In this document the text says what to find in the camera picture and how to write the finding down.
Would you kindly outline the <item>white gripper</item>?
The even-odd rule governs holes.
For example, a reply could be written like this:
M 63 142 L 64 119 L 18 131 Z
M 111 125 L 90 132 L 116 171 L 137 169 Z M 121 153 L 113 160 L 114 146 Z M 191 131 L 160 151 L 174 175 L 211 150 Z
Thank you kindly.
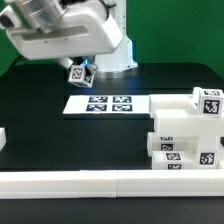
M 8 1 L 0 11 L 0 29 L 18 52 L 29 60 L 56 59 L 70 69 L 69 57 L 114 52 L 122 32 L 101 1 Z M 87 68 L 96 75 L 94 57 Z

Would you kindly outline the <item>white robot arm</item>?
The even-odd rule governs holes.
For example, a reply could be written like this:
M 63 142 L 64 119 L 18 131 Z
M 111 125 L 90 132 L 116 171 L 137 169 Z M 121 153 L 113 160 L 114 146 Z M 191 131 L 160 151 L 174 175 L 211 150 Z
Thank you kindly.
M 90 58 L 102 78 L 138 67 L 126 34 L 126 0 L 3 0 L 0 29 L 28 60 L 68 67 Z

